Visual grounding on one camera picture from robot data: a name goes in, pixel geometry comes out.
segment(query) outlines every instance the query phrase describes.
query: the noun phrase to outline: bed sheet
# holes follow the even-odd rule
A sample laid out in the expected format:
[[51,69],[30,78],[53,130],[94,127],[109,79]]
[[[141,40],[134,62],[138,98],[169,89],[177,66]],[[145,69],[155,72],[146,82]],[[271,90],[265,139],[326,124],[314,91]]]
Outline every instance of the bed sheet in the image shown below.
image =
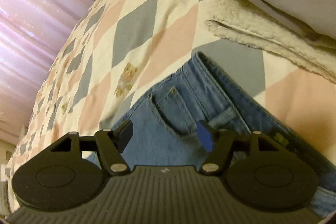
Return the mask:
[[96,0],[77,23],[36,96],[28,134],[5,173],[70,131],[109,128],[196,51],[336,164],[336,86],[268,52],[207,31],[208,0]]

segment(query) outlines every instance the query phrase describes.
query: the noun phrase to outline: sheer curtain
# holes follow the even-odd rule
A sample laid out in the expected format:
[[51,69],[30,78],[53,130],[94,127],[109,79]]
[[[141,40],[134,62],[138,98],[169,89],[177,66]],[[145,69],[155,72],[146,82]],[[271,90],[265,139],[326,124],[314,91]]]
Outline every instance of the sheer curtain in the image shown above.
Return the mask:
[[0,0],[0,139],[16,144],[72,28],[95,0]]

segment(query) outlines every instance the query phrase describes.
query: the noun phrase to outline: blue denim jeans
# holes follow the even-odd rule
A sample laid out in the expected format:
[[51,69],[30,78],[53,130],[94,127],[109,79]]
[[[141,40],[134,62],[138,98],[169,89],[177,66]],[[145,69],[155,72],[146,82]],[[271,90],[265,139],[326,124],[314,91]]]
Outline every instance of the blue denim jeans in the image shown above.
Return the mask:
[[[201,52],[157,83],[112,125],[133,122],[133,137],[122,153],[135,165],[195,165],[207,157],[196,135],[196,122],[241,135],[261,131],[310,165],[319,177],[311,208],[321,217],[336,210],[336,168],[292,129],[268,113]],[[243,154],[235,154],[240,160]],[[99,165],[95,155],[88,158]]]

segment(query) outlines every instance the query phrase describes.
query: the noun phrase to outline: curtain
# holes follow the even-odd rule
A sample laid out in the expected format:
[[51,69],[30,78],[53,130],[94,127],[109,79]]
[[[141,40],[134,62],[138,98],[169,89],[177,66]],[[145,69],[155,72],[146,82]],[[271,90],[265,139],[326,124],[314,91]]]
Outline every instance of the curtain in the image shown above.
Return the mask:
[[35,96],[95,0],[0,0],[0,139],[17,144]]

